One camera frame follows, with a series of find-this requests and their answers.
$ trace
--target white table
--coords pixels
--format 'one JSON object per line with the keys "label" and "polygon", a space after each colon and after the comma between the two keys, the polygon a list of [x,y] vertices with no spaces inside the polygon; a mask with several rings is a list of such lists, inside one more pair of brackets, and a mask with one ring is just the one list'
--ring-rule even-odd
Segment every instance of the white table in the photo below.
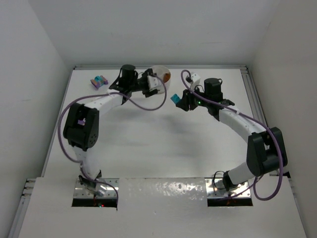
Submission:
{"label": "white table", "polygon": [[[209,77],[222,78],[224,97],[252,114],[240,69],[189,70],[201,76],[202,84]],[[180,71],[171,68],[168,99],[160,110],[146,112],[128,102],[100,119],[95,146],[103,177],[120,178],[118,211],[71,207],[79,168],[65,158],[55,135],[45,176],[36,181],[20,238],[305,237],[287,179],[272,201],[254,198],[253,207],[207,207],[203,177],[245,161],[247,145],[206,109],[184,112],[175,107],[169,98],[174,93],[182,95]],[[80,96],[104,93],[105,86],[96,91],[90,85],[96,75],[113,81],[118,70],[74,70],[63,107]],[[163,95],[145,99],[135,93],[133,99],[154,107]],[[272,193],[276,182],[277,177],[266,176],[259,193]]]}

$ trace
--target gray wall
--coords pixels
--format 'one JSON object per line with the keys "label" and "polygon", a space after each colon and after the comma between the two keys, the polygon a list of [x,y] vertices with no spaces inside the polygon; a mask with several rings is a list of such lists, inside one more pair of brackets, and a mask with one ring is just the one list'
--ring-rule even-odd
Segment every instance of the gray wall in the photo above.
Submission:
{"label": "gray wall", "polygon": [[0,1],[0,238],[41,175],[69,76],[27,0]]}
{"label": "gray wall", "polygon": [[75,64],[248,64],[278,0],[29,0]]}
{"label": "gray wall", "polygon": [[317,237],[317,1],[282,0],[252,69],[268,124],[282,129],[309,237]]}

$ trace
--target colorful toy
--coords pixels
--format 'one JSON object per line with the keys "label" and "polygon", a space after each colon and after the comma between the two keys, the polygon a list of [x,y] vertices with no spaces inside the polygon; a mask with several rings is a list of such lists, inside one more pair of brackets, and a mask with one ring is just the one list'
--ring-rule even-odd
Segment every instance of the colorful toy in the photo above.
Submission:
{"label": "colorful toy", "polygon": [[99,89],[103,85],[107,85],[109,82],[102,75],[96,76],[95,79],[90,80],[96,89]]}

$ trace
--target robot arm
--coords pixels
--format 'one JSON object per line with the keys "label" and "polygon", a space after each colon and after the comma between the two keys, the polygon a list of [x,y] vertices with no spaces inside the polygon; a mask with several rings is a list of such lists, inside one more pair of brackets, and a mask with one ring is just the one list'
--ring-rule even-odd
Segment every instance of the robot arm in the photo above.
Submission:
{"label": "robot arm", "polygon": [[73,104],[66,119],[63,136],[73,147],[77,160],[83,161],[83,170],[90,178],[101,176],[98,160],[93,146],[99,135],[99,118],[112,108],[124,104],[132,92],[141,91],[145,97],[158,93],[160,80],[152,69],[147,69],[140,78],[135,66],[124,65],[122,75],[110,85],[108,96],[99,97],[86,104]]}
{"label": "robot arm", "polygon": [[[197,82],[199,82],[199,80],[200,77],[195,73],[191,74],[191,78],[186,78],[186,81],[191,85],[196,85],[194,88],[191,87],[191,89],[198,95],[231,107],[237,112],[239,111],[232,101],[223,98],[223,94],[221,92],[221,79],[206,79],[204,81],[204,92],[201,92],[197,87]],[[259,124],[242,117],[239,113],[234,113],[224,107],[202,101],[193,95],[188,89],[183,91],[182,99],[180,99],[177,95],[174,95],[171,99],[177,107],[185,111],[192,111],[198,106],[207,108],[210,115],[218,121],[228,125],[231,129],[238,133],[245,142],[247,142],[248,149],[246,161],[241,165],[226,171],[222,179],[223,186],[218,184],[218,187],[224,187],[227,191],[229,191],[249,179],[259,177],[279,168],[278,155],[273,140],[266,130]],[[271,128],[271,131],[281,149],[283,166],[286,166],[287,157],[282,133],[276,127]]]}

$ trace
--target purple cable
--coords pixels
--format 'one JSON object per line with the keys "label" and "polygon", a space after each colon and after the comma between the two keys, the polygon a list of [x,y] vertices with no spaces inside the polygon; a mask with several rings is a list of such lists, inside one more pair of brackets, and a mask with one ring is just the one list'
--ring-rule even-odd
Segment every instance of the purple cable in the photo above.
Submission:
{"label": "purple cable", "polygon": [[[214,105],[216,105],[216,106],[219,106],[219,107],[222,107],[222,108],[226,108],[226,109],[228,109],[228,110],[231,110],[231,111],[233,111],[234,113],[237,113],[237,111],[234,110],[233,108],[228,107],[228,106],[225,106],[225,105],[222,105],[222,104],[220,104],[220,103],[217,103],[217,102],[214,102],[214,101],[211,101],[211,100],[208,100],[208,99],[206,99],[206,98],[200,96],[199,94],[195,93],[193,90],[191,90],[191,88],[190,88],[190,87],[186,84],[186,82],[185,82],[185,79],[184,79],[184,76],[183,76],[183,74],[184,74],[185,72],[189,74],[189,77],[191,77],[190,71],[184,69],[184,70],[180,73],[181,79],[182,79],[183,84],[185,85],[185,87],[186,87],[193,95],[195,95],[197,98],[199,98],[199,99],[201,99],[201,100],[203,100],[203,101],[205,101],[205,102],[207,102],[207,103],[211,103],[211,104],[214,104]],[[239,113],[239,115],[241,115],[242,117],[247,118],[247,119],[249,119],[249,120],[251,120],[251,121],[254,121],[255,123],[257,123],[257,124],[259,124],[259,125],[261,125],[261,126],[263,126],[264,129],[267,130],[267,132],[269,133],[269,135],[270,135],[270,137],[272,138],[272,140],[273,140],[273,142],[274,142],[274,145],[275,145],[275,147],[276,147],[277,156],[278,156],[278,160],[279,160],[279,176],[278,176],[278,182],[277,182],[277,186],[276,186],[275,191],[274,191],[270,196],[268,196],[268,197],[265,197],[265,198],[259,197],[258,194],[256,193],[256,189],[255,189],[255,188],[256,188],[255,184],[256,184],[257,178],[256,178],[255,182],[249,187],[249,188],[253,187],[254,195],[255,195],[255,197],[256,197],[258,200],[261,200],[261,201],[271,200],[272,198],[274,198],[274,197],[278,194],[278,192],[279,192],[279,190],[280,190],[280,188],[281,188],[281,185],[282,185],[282,180],[283,180],[283,157],[282,157],[281,150],[280,150],[280,148],[279,148],[279,146],[278,146],[278,143],[277,143],[277,140],[276,140],[274,134],[272,133],[272,131],[270,130],[270,128],[268,128],[268,127],[267,127],[265,124],[263,124],[262,122],[260,122],[260,121],[258,121],[258,120],[256,120],[256,119],[254,119],[254,118],[252,118],[252,117],[250,117],[250,116],[248,116],[248,115],[245,115],[245,114],[243,114],[243,113]]]}
{"label": "purple cable", "polygon": [[158,110],[158,109],[160,109],[160,108],[164,105],[164,103],[165,103],[165,101],[166,101],[166,98],[167,98],[167,88],[166,88],[166,85],[164,84],[164,82],[163,82],[163,80],[162,80],[161,78],[159,78],[158,76],[156,76],[156,78],[158,78],[158,79],[161,81],[161,83],[162,83],[162,85],[163,85],[163,87],[164,87],[164,99],[163,99],[163,102],[162,102],[158,107],[156,107],[156,108],[145,108],[145,107],[143,107],[143,106],[140,106],[139,104],[137,104],[136,102],[134,102],[130,97],[128,97],[128,96],[126,96],[126,95],[124,95],[124,94],[122,94],[122,93],[120,93],[120,92],[110,92],[110,93],[106,93],[106,94],[89,95],[89,96],[84,96],[84,97],[77,98],[77,99],[75,99],[74,101],[72,101],[70,104],[68,104],[68,105],[65,107],[65,109],[61,112],[60,117],[59,117],[59,120],[58,120],[58,123],[57,123],[58,142],[59,142],[60,148],[61,148],[62,152],[64,153],[64,155],[65,155],[70,161],[72,161],[72,162],[74,162],[74,163],[80,164],[80,171],[82,172],[83,176],[84,176],[87,180],[89,180],[89,181],[91,181],[91,182],[102,183],[102,184],[104,184],[104,185],[107,185],[107,186],[109,186],[109,187],[112,187],[112,188],[114,189],[116,195],[117,195],[117,201],[116,201],[116,204],[117,204],[117,205],[118,205],[118,200],[119,200],[118,191],[117,191],[111,184],[109,184],[109,183],[107,183],[107,182],[98,181],[98,180],[94,180],[94,179],[90,178],[90,177],[84,172],[84,170],[83,170],[83,168],[82,168],[83,161],[82,161],[82,160],[75,160],[75,159],[73,159],[73,158],[71,158],[71,157],[69,156],[69,154],[67,153],[67,151],[66,151],[66,149],[65,149],[65,147],[64,147],[64,145],[63,145],[62,138],[61,138],[61,122],[62,122],[63,117],[65,116],[67,110],[68,110],[74,103],[76,103],[76,102],[78,102],[78,101],[80,101],[80,100],[83,100],[83,99],[87,99],[87,98],[105,97],[105,96],[115,95],[115,94],[124,97],[125,99],[127,99],[127,100],[129,100],[131,103],[133,103],[135,106],[137,106],[138,108],[143,109],[143,110],[145,110],[145,111],[155,111],[155,110]]}

